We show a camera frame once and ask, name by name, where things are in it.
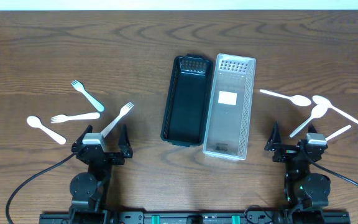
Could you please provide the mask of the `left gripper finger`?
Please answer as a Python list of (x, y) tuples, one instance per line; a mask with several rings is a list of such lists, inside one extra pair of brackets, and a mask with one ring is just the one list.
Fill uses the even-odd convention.
[(127, 126), (125, 124), (122, 125), (121, 135), (118, 141), (118, 147), (123, 154), (124, 158), (132, 158), (133, 150), (132, 146), (129, 142), (129, 138), (127, 135)]
[(93, 127), (92, 125), (88, 125), (88, 127), (84, 130), (84, 132), (80, 135), (80, 137), (72, 144), (72, 148), (77, 148), (82, 145), (82, 140), (86, 134), (92, 133)]

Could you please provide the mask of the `white plastic fork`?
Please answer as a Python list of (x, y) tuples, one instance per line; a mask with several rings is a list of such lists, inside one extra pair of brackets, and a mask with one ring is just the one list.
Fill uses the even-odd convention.
[(128, 114), (128, 112), (130, 112), (133, 107), (134, 104), (132, 102), (128, 102), (120, 109), (119, 115), (101, 131), (101, 134), (104, 138), (112, 131), (112, 129), (115, 127), (115, 125), (117, 125), (121, 118)]

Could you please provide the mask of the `white spoon partly hidden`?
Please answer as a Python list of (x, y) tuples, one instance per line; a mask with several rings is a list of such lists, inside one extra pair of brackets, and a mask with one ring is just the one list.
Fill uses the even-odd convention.
[(331, 135), (329, 135), (328, 137), (326, 137), (326, 141), (331, 140), (332, 138), (335, 138), (336, 136), (346, 132), (347, 130), (349, 130), (351, 128), (351, 125), (347, 125), (341, 129), (338, 129), (337, 131), (335, 131), (334, 133), (332, 133)]

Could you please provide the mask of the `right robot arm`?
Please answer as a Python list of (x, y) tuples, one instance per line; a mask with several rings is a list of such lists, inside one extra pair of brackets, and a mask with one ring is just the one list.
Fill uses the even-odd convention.
[(322, 159), (328, 148), (327, 140), (312, 124), (308, 131), (297, 144), (284, 144), (278, 123), (275, 123), (264, 147), (274, 153), (274, 162), (285, 164), (284, 196), (288, 205), (274, 213), (274, 223), (328, 222), (323, 208), (328, 206), (331, 180), (326, 175), (310, 171), (310, 166)]

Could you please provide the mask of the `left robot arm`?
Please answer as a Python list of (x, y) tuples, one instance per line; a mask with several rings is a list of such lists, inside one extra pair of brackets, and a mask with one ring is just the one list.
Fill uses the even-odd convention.
[(115, 212), (107, 209), (112, 166), (123, 165), (133, 156), (126, 125), (122, 126), (118, 142), (119, 152), (107, 152), (103, 135), (93, 133), (89, 125), (73, 143), (72, 153), (88, 165), (88, 170), (76, 175), (70, 182), (72, 195), (69, 223), (117, 223)]

